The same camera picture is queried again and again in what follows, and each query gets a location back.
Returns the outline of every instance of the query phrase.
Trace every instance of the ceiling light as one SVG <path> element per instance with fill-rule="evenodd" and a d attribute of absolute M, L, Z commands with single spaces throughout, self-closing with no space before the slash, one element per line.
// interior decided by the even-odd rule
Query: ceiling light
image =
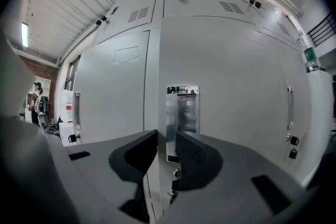
<path fill-rule="evenodd" d="M 21 39 L 22 45 L 28 47 L 28 25 L 25 23 L 21 24 Z"/>

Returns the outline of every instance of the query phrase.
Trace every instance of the ventilation slot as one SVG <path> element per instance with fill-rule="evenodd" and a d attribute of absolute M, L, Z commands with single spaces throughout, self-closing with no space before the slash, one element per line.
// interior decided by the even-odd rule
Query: ventilation slot
<path fill-rule="evenodd" d="M 138 13 L 139 13 L 138 10 L 135 11 L 135 12 L 132 12 L 130 18 L 128 19 L 128 23 L 130 23 L 130 22 L 136 20 L 136 17 L 137 17 L 137 15 L 138 15 Z"/>
<path fill-rule="evenodd" d="M 143 18 L 143 17 L 146 17 L 147 16 L 147 13 L 148 13 L 148 9 L 149 7 L 147 8 L 142 8 L 139 12 L 139 15 L 138 15 L 138 19 L 140 18 Z"/>
<path fill-rule="evenodd" d="M 242 10 L 234 3 L 227 3 L 227 2 L 222 2 L 222 1 L 219 1 L 219 3 L 224 8 L 224 10 L 227 12 L 235 12 L 239 14 L 244 14 Z"/>
<path fill-rule="evenodd" d="M 277 24 L 280 26 L 282 32 L 284 32 L 286 35 L 289 36 L 289 33 L 287 32 L 285 26 L 283 24 L 279 23 L 279 22 L 277 22 Z"/>

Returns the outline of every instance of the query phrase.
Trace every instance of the person wearing black cap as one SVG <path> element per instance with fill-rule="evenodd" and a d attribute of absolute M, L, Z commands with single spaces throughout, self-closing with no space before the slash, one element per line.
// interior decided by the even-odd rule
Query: person wearing black cap
<path fill-rule="evenodd" d="M 34 105 L 35 105 L 36 100 L 39 98 L 40 92 L 42 90 L 41 83 L 35 82 L 34 89 L 35 89 L 35 92 L 31 95 L 31 102 L 30 102 L 29 109 L 32 111 L 32 117 L 31 117 L 32 122 L 38 125 L 38 111 L 35 111 Z"/>

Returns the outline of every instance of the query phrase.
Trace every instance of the black metal railing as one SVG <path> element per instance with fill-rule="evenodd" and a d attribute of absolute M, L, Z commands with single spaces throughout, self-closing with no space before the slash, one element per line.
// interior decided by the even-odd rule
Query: black metal railing
<path fill-rule="evenodd" d="M 308 32 L 315 46 L 320 45 L 328 38 L 336 34 L 336 21 L 331 13 L 318 25 Z"/>

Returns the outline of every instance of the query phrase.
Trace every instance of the door handle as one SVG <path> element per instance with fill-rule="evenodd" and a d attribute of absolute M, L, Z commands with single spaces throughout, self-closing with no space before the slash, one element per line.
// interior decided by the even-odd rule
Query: door handle
<path fill-rule="evenodd" d="M 74 106 L 74 123 L 75 127 L 80 130 L 80 114 L 79 114 L 79 106 L 80 106 L 80 92 L 75 92 L 75 100 L 73 102 Z"/>
<path fill-rule="evenodd" d="M 287 87 L 288 93 L 288 125 L 287 129 L 290 130 L 293 128 L 294 123 L 294 97 L 293 97 L 293 87 Z"/>

